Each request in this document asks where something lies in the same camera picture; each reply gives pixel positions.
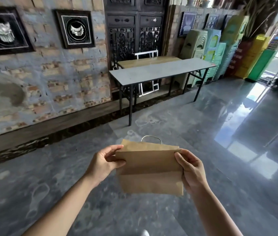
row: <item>paper bag handle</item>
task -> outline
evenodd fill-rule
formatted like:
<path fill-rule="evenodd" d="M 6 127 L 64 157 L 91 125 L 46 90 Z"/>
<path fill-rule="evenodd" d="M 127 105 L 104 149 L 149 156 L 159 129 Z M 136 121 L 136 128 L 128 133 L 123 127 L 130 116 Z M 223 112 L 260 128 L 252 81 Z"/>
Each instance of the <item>paper bag handle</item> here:
<path fill-rule="evenodd" d="M 153 137 L 153 138 L 157 138 L 157 137 L 155 137 L 155 136 L 145 135 L 143 138 L 141 138 L 141 142 L 142 142 L 142 140 L 143 140 L 145 137 Z"/>

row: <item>kraft paper bag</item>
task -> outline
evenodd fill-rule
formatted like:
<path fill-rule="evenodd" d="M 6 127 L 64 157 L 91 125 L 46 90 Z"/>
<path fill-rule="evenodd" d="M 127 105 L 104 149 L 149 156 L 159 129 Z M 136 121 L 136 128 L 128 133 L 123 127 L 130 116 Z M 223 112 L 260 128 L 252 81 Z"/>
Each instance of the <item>kraft paper bag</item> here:
<path fill-rule="evenodd" d="M 183 168 L 175 159 L 179 146 L 131 142 L 123 139 L 124 147 L 116 158 L 126 164 L 116 170 L 125 193 L 183 195 Z"/>

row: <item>left hand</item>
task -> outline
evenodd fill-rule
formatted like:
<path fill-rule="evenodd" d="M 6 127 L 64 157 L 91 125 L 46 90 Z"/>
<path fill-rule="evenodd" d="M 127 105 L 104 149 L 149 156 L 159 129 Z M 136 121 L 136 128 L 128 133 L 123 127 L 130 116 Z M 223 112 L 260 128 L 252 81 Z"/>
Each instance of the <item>left hand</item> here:
<path fill-rule="evenodd" d="M 115 152 L 122 149 L 124 145 L 111 145 L 95 153 L 85 176 L 90 176 L 94 180 L 94 186 L 103 181 L 112 170 L 126 164 L 124 160 L 116 160 Z"/>

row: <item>white shoe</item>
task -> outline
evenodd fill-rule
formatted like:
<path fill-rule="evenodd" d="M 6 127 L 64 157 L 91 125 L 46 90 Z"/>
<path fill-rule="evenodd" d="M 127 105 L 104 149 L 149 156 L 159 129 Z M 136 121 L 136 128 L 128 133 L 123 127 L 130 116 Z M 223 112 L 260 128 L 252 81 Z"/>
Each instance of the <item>white shoe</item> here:
<path fill-rule="evenodd" d="M 143 230 L 141 236 L 150 236 L 147 230 Z"/>

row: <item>white metal frame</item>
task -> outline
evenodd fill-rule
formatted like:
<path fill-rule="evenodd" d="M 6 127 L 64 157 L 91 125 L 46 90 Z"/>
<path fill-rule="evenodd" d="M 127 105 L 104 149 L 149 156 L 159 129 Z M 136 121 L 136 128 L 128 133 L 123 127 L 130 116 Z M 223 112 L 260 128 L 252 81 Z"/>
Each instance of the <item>white metal frame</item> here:
<path fill-rule="evenodd" d="M 139 55 L 145 55 L 145 54 L 149 54 L 150 58 L 157 57 L 158 56 L 158 50 L 152 50 L 152 51 L 145 51 L 145 52 L 135 53 L 135 55 L 137 56 L 137 59 L 139 59 Z M 149 93 L 153 93 L 153 92 L 158 91 L 158 90 L 159 90 L 158 83 L 155 84 L 154 81 L 152 81 L 152 91 L 144 93 L 143 92 L 143 88 L 142 88 L 142 83 L 140 83 L 139 84 L 139 97 L 147 95 Z"/>

